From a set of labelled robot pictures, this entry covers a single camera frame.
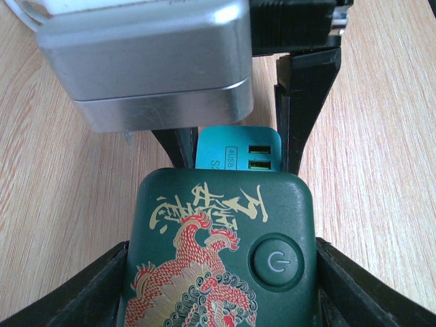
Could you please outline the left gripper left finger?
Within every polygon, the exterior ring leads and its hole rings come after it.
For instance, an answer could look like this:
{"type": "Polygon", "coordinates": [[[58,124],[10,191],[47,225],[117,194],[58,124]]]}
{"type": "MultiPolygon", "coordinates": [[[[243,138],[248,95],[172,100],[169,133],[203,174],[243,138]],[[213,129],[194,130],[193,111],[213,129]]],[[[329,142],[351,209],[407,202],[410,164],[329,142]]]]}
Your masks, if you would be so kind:
{"type": "Polygon", "coordinates": [[[129,243],[121,242],[2,326],[115,326],[129,243]]]}

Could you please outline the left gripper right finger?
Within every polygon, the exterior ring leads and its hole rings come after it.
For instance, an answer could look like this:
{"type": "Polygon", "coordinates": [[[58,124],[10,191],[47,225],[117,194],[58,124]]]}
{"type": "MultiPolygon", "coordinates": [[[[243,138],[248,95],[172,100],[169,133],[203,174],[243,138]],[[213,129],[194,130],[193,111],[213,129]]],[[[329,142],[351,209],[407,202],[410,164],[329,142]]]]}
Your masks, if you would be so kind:
{"type": "Polygon", "coordinates": [[[324,326],[434,326],[435,314],[316,238],[324,326]]]}

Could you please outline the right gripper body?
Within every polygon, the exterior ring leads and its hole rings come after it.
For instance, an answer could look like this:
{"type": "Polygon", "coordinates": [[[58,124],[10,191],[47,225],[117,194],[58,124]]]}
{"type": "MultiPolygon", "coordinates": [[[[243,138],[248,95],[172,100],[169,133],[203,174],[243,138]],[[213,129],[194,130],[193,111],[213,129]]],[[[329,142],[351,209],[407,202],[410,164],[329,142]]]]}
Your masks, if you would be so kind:
{"type": "Polygon", "coordinates": [[[341,45],[352,1],[250,1],[255,57],[310,52],[341,45]]]}

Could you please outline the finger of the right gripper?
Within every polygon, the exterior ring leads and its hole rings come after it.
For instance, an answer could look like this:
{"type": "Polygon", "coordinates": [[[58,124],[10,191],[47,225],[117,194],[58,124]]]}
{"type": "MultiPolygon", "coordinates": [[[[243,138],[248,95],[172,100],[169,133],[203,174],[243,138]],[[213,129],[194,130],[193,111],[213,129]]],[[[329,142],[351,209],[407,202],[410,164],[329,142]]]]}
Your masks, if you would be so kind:
{"type": "Polygon", "coordinates": [[[198,128],[152,130],[175,168],[195,168],[198,128]]]}
{"type": "Polygon", "coordinates": [[[339,47],[277,59],[275,109],[282,172],[299,173],[305,145],[340,67],[339,47]]]}

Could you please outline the teal power strip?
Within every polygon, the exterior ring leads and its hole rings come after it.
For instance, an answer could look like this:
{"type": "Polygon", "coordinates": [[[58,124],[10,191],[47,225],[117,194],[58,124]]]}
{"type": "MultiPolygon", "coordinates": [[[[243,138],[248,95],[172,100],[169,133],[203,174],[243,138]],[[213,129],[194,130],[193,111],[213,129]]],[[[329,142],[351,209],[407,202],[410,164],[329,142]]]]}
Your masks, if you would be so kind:
{"type": "Polygon", "coordinates": [[[198,138],[197,169],[279,172],[281,163],[281,137],[270,127],[212,126],[198,138]]]}

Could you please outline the dark green dragon charger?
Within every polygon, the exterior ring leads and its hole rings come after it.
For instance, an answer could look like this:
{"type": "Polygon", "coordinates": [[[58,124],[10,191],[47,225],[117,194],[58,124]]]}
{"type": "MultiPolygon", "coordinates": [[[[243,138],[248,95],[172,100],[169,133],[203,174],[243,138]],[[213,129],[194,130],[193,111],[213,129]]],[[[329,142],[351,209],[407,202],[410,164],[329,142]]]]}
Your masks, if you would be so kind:
{"type": "Polygon", "coordinates": [[[321,326],[313,201],[282,172],[141,183],[118,326],[321,326]]]}

